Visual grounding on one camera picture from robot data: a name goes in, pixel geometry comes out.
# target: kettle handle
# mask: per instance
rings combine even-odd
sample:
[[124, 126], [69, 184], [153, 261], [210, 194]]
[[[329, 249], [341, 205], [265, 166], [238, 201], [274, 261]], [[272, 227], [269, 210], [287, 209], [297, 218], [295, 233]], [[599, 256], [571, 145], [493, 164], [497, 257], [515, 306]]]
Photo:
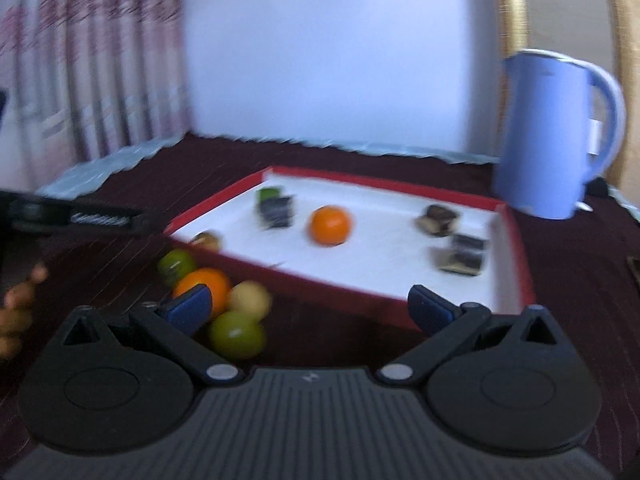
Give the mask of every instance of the kettle handle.
[[625, 136], [625, 98], [616, 79], [603, 68], [587, 61], [577, 61], [576, 64], [591, 73], [591, 84], [600, 90], [609, 102], [607, 127], [602, 138], [604, 144], [584, 176], [584, 182], [590, 182], [600, 176], [613, 162], [622, 139]]

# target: kettle lid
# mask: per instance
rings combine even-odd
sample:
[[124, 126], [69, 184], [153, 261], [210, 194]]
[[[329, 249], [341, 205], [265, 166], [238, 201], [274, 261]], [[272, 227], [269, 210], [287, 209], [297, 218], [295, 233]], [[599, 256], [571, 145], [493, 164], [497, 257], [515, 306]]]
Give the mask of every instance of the kettle lid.
[[519, 54], [524, 54], [527, 56], [539, 56], [539, 57], [550, 57], [552, 59], [557, 59], [558, 61], [562, 61], [564, 63], [572, 63], [580, 66], [581, 63], [579, 60], [574, 59], [567, 54], [561, 54], [560, 52], [553, 52], [552, 50], [543, 50], [541, 48], [523, 48], [517, 51], [513, 56], [517, 56]]

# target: pink striped curtain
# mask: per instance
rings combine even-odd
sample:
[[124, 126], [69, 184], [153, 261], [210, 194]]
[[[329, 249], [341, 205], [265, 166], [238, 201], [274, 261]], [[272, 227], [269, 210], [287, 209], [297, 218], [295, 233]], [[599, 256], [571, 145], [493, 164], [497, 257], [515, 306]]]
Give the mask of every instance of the pink striped curtain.
[[182, 0], [0, 0], [0, 187], [190, 127]]

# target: human hand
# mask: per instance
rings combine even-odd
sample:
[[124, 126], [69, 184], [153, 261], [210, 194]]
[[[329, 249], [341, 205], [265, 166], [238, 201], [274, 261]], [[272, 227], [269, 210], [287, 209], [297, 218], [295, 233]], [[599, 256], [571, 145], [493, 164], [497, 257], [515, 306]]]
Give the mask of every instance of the human hand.
[[0, 308], [0, 359], [12, 359], [22, 349], [20, 334], [31, 326], [35, 286], [46, 279], [47, 269], [37, 264], [28, 280], [4, 295], [4, 305]]

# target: dark wrapped snack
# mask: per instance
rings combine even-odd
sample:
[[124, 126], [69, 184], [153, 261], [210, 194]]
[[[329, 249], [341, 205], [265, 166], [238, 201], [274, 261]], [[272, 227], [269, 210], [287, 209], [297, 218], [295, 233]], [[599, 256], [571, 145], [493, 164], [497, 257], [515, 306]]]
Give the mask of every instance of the dark wrapped snack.
[[440, 265], [441, 270], [477, 276], [482, 271], [486, 240], [468, 235], [454, 235], [449, 254]]
[[482, 253], [486, 247], [486, 240], [469, 235], [453, 235], [451, 247], [455, 251], [476, 251]]
[[293, 224], [293, 198], [280, 196], [260, 202], [260, 217], [267, 229], [291, 227]]
[[423, 215], [415, 220], [421, 230], [438, 237], [453, 234], [459, 222], [459, 213], [437, 204], [430, 205]]

